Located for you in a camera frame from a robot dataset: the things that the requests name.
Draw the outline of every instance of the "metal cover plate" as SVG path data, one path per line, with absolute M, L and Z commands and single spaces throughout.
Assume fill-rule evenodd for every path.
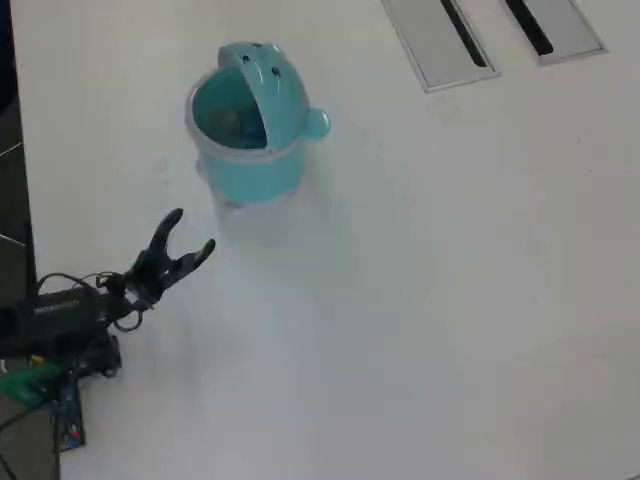
M 456 0 L 382 0 L 423 88 L 499 75 Z
M 573 0 L 502 0 L 541 65 L 606 48 Z

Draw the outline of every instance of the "dark floor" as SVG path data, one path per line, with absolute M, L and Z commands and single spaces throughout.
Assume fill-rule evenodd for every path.
M 22 149 L 20 107 L 15 100 L 0 113 L 0 305 L 24 298 L 29 197 Z M 0 396 L 0 423 L 21 406 Z M 7 429 L 0 452 L 19 480 L 49 480 L 53 472 L 51 430 L 46 412 Z M 0 480 L 8 478 L 0 469 Z

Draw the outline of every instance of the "blue object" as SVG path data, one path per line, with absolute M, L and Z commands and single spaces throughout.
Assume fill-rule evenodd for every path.
M 249 42 L 219 50 L 218 68 L 189 96 L 186 121 L 213 192 L 240 206 L 294 192 L 304 170 L 303 141 L 331 128 L 328 115 L 310 106 L 282 50 Z

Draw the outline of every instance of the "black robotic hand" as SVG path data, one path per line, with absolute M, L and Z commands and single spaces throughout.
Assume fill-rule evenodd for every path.
M 131 290 L 138 301 L 134 309 L 144 311 L 157 303 L 165 290 L 196 270 L 209 258 L 216 247 L 210 239 L 198 252 L 187 253 L 177 260 L 167 254 L 169 235 L 182 218 L 184 211 L 176 208 L 158 225 L 149 247 L 138 255 L 133 267 L 124 275 L 112 275 L 104 286 L 115 295 Z

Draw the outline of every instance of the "container handle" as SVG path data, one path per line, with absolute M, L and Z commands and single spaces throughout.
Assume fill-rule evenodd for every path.
M 326 137 L 330 130 L 331 120 L 327 112 L 319 108 L 310 108 L 304 132 L 305 136 L 313 140 L 319 140 Z

